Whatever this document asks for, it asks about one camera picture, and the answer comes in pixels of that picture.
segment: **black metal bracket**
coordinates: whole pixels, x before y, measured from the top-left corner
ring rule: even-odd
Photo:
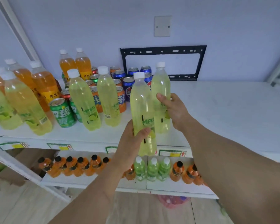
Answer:
[[[202,46],[170,46],[170,47],[147,47],[147,48],[120,48],[124,72],[127,73],[126,56],[137,55],[166,55],[166,54],[194,54],[199,53],[200,58],[195,74],[169,75],[170,80],[174,81],[197,81],[199,71],[205,54],[206,45]]]

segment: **person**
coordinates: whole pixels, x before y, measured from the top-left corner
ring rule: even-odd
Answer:
[[[174,128],[186,137],[203,180],[232,221],[280,223],[280,163],[206,129],[176,94],[171,94],[171,100],[161,94],[157,98],[167,106]],[[49,224],[105,223],[122,173],[131,167],[149,132],[144,128],[134,136],[130,121],[112,161]]]

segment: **pepsi can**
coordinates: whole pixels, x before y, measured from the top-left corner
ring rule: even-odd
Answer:
[[[139,72],[138,67],[130,67],[129,71],[127,72],[127,77],[134,76],[135,72]]]
[[[132,86],[134,85],[134,77],[126,77],[122,80],[122,87],[125,92],[125,100],[130,101]]]
[[[122,81],[125,77],[127,77],[127,75],[123,70],[116,70],[113,73],[113,79],[119,79],[120,81]]]
[[[151,90],[151,81],[152,81],[152,79],[153,79],[153,75],[150,72],[145,73],[144,81],[149,86],[150,90]]]
[[[149,73],[151,73],[151,68],[150,68],[150,66],[142,66],[141,67],[141,69],[140,69],[140,71],[142,71],[142,72],[149,72]]]

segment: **floor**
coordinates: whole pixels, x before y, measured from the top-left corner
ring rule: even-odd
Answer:
[[[79,189],[69,189],[75,196]],[[22,187],[0,180],[0,224],[47,224],[67,204],[32,182]],[[165,208],[156,195],[117,192],[107,224],[175,223],[232,224],[215,200],[191,198],[175,209]]]

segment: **yellow-green liquid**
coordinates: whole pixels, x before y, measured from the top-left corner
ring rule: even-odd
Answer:
[[[170,79],[166,73],[155,74],[151,81],[151,94],[153,96],[153,107],[155,110],[156,133],[167,133],[170,130],[170,118],[167,108],[158,101],[157,93],[163,94],[170,100]]]
[[[131,91],[130,103],[134,135],[137,135],[143,128],[151,128],[150,134],[141,142],[138,155],[152,156],[157,150],[153,100],[149,86],[144,82],[144,79],[135,80]]]
[[[116,127],[120,124],[121,114],[119,111],[116,85],[110,75],[100,75],[98,78],[98,96],[100,97],[106,124]]]
[[[11,107],[0,90],[0,126],[5,130],[13,130],[22,125],[23,121],[17,111]]]
[[[80,77],[72,78],[69,91],[70,97],[77,107],[86,129],[89,131],[99,129],[101,127],[101,119],[88,84]]]
[[[5,81],[5,96],[36,135],[52,131],[52,123],[32,90],[18,79]]]

